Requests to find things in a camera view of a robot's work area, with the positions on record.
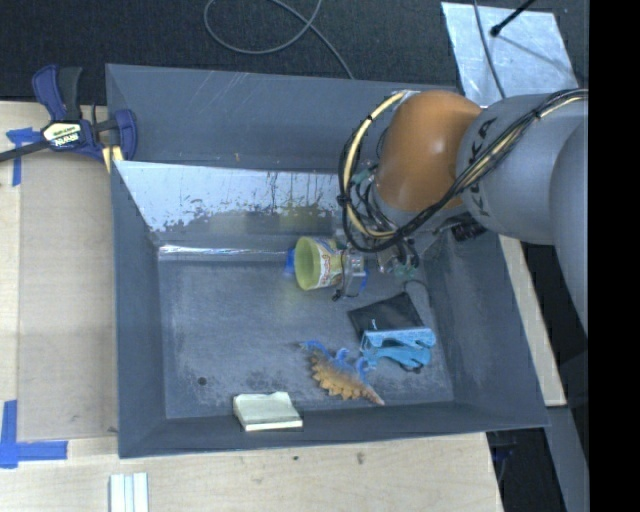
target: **bin floor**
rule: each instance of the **bin floor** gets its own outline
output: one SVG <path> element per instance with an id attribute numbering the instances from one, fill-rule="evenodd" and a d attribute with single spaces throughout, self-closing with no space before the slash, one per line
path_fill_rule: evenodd
<path id="1" fill-rule="evenodd" d="M 333 288 L 302 291 L 284 261 L 160 261 L 165 407 L 168 418 L 232 414 L 241 393 L 287 391 L 300 411 L 375 407 L 329 396 L 311 377 L 300 347 L 322 342 L 331 352 L 359 340 L 347 312 L 403 291 L 395 277 L 370 272 L 356 298 L 332 301 Z M 430 363 L 407 372 L 383 359 L 368 380 L 387 406 L 448 402 L 453 389 L 426 287 L 407 285 L 416 309 L 437 337 Z"/>

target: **label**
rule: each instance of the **label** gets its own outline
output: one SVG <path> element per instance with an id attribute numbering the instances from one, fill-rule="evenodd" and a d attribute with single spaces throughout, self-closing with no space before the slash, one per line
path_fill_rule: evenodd
<path id="1" fill-rule="evenodd" d="M 78 123 L 53 123 L 42 130 L 51 149 L 71 149 L 84 143 L 82 126 Z"/>

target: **clamp handle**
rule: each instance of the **clamp handle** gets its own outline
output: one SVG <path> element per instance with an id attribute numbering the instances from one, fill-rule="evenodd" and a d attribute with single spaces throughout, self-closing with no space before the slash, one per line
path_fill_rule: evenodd
<path id="1" fill-rule="evenodd" d="M 82 68 L 60 68 L 49 64 L 33 75 L 31 85 L 38 102 L 45 106 L 52 121 L 77 121 L 82 118 L 78 106 L 78 80 Z"/>

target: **toy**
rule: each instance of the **toy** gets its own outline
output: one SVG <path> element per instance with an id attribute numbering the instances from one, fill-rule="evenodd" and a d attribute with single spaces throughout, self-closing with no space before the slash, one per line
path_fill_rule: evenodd
<path id="1" fill-rule="evenodd" d="M 362 333 L 360 351 L 371 369 L 378 365 L 380 358 L 387 357 L 405 370 L 419 371 L 431 361 L 430 349 L 435 344 L 435 334 L 427 327 L 367 330 Z"/>
<path id="2" fill-rule="evenodd" d="M 343 400 L 364 397 L 375 404 L 384 405 L 384 400 L 367 382 L 367 362 L 362 357 L 355 365 L 351 365 L 346 361 L 349 353 L 346 348 L 338 350 L 334 357 L 319 341 L 306 341 L 301 345 L 311 352 L 313 378 L 321 388 L 329 391 L 329 395 L 341 395 Z"/>

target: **blue tape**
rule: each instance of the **blue tape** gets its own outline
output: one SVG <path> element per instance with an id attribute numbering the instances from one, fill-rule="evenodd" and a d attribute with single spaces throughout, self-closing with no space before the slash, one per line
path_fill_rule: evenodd
<path id="1" fill-rule="evenodd" d="M 68 441 L 18 443 L 16 440 L 17 419 L 18 401 L 5 402 L 2 413 L 2 433 L 0 434 L 0 468 L 15 469 L 21 461 L 65 460 L 67 458 Z"/>
<path id="2" fill-rule="evenodd" d="M 9 140 L 15 145 L 16 148 L 19 148 L 23 144 L 31 144 L 33 142 L 40 142 L 42 140 L 42 134 L 36 130 L 31 128 L 20 128 L 18 130 L 9 130 L 7 132 L 7 137 Z M 22 181 L 22 161 L 20 158 L 15 158 L 13 160 L 13 179 L 11 181 L 12 186 L 20 185 Z"/>

